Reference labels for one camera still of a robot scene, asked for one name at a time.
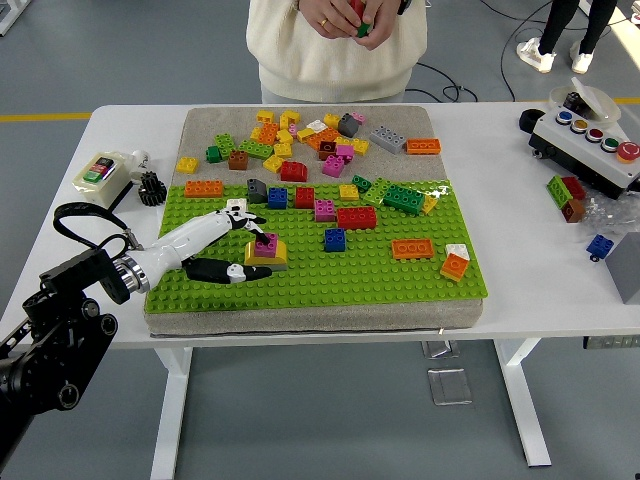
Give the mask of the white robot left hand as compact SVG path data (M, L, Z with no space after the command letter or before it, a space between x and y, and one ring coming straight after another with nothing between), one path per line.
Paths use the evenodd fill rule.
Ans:
M184 270L191 280L208 283L233 284L267 278L272 275L268 267L197 256L229 231L241 228L267 243L269 238L260 228L264 222L263 218L238 207L214 211L190 219L146 249L129 251L115 265L128 290L142 293L154 288L167 271L176 269Z

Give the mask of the person's right hand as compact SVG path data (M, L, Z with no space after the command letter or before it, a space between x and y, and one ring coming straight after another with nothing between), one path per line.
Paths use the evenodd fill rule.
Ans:
M298 10L307 23L323 38L357 36L361 20L345 0L300 0Z

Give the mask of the person's left hand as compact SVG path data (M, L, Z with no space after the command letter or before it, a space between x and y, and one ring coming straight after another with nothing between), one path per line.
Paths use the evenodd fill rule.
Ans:
M367 36L356 37L355 42L370 51L381 46L393 33L400 4L400 0L366 1L362 20L372 28Z

